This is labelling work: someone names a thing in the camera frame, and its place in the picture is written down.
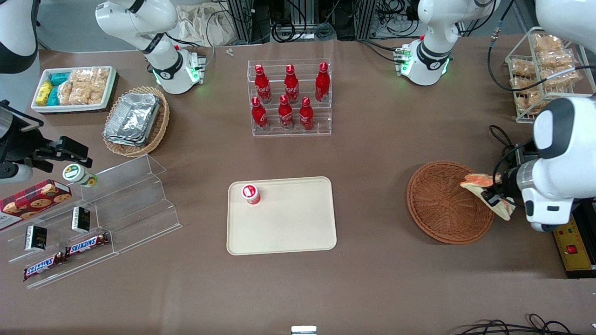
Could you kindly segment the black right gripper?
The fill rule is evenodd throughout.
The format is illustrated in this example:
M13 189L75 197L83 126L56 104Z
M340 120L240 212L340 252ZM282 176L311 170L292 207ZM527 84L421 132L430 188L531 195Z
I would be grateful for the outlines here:
M39 125L27 123L23 113L1 102L1 163L29 165L33 169L53 170L51 161L69 161L90 169L92 159L88 156L88 147L60 136L55 141L55 150L51 140L43 137Z

